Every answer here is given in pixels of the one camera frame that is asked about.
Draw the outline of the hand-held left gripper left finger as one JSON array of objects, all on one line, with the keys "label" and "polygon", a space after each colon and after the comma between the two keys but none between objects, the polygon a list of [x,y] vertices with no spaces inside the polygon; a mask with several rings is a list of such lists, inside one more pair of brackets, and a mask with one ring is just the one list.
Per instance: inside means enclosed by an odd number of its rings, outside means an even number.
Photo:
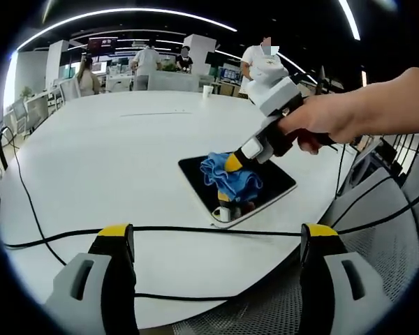
[{"label": "hand-held left gripper left finger", "polygon": [[53,280],[44,308],[67,334],[138,334],[133,226],[103,228]]}]

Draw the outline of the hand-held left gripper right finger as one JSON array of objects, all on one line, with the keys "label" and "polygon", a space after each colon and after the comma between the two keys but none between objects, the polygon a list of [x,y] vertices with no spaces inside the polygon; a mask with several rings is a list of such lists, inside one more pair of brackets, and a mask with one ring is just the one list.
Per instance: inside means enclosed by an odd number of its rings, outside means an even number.
[{"label": "hand-held left gripper right finger", "polygon": [[388,310],[379,273],[326,225],[304,224],[300,334],[366,334]]}]

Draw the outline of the person's right hand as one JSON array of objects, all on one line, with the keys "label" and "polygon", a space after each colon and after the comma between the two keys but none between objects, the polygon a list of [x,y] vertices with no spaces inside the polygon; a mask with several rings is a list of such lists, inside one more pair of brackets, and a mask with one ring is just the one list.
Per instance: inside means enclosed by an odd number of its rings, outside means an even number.
[{"label": "person's right hand", "polygon": [[345,144],[358,135],[353,95],[312,96],[303,106],[279,121],[285,135],[294,134],[301,150],[316,155],[322,144],[315,134],[327,133],[334,142]]}]

